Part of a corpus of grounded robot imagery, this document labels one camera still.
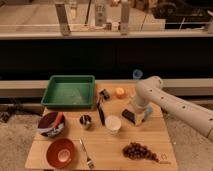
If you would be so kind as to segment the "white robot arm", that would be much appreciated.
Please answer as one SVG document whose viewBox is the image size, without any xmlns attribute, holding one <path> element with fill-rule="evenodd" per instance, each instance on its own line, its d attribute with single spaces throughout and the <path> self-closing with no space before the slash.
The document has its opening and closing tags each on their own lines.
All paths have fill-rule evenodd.
<svg viewBox="0 0 213 171">
<path fill-rule="evenodd" d="M 213 142 L 213 111 L 166 93 L 163 90 L 163 80 L 159 76 L 151 76 L 135 84 L 135 96 L 132 99 L 134 108 L 142 111 L 150 102 L 179 118 Z"/>
</svg>

